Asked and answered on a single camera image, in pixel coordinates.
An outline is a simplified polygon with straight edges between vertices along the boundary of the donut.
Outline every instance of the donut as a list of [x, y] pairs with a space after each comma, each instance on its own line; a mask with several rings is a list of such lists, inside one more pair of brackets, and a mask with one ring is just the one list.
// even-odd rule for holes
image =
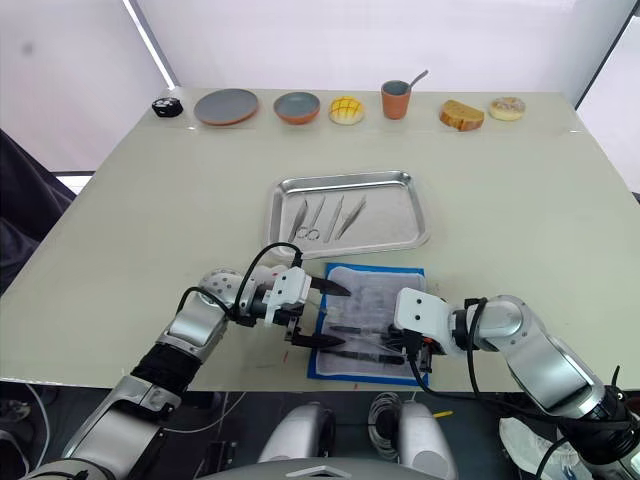
[[513, 122], [524, 115], [525, 105], [518, 97], [496, 98], [489, 105], [489, 113], [497, 120]]

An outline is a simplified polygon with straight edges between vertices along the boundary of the cup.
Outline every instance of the cup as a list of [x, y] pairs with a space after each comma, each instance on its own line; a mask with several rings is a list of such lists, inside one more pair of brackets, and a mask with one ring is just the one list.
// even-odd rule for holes
[[384, 116], [392, 120], [399, 120], [407, 114], [411, 89], [407, 82], [389, 80], [382, 84], [382, 111]]

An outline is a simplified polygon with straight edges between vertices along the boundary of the bowl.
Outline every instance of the bowl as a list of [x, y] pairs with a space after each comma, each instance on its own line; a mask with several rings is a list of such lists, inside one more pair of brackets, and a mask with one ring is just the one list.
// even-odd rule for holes
[[320, 100], [308, 92], [291, 92], [273, 102], [273, 110], [292, 125], [309, 123], [320, 111]]

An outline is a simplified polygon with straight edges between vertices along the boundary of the white robot part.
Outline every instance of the white robot part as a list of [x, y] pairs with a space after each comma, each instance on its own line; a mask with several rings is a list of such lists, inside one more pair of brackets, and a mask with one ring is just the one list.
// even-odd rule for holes
[[293, 267], [280, 273], [273, 284], [273, 288], [264, 297], [267, 313], [264, 317], [265, 325], [273, 323], [276, 311], [282, 307], [304, 305], [311, 287], [311, 276], [300, 267]]
[[293, 409], [269, 437], [258, 463], [315, 457], [324, 417], [325, 410], [319, 403]]
[[443, 480], [457, 480], [458, 471], [438, 421], [421, 403], [405, 402], [398, 425], [400, 465]]
[[403, 288], [398, 293], [394, 325], [401, 330], [420, 332], [422, 336], [438, 342], [446, 355], [464, 357], [466, 354], [455, 343], [451, 332], [453, 309], [435, 295]]

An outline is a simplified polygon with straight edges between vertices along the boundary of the toast slice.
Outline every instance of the toast slice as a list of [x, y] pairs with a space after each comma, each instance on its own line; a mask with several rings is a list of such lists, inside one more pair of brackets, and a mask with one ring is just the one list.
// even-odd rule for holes
[[456, 100], [447, 100], [442, 105], [440, 121], [461, 132], [466, 132], [482, 126], [484, 112]]

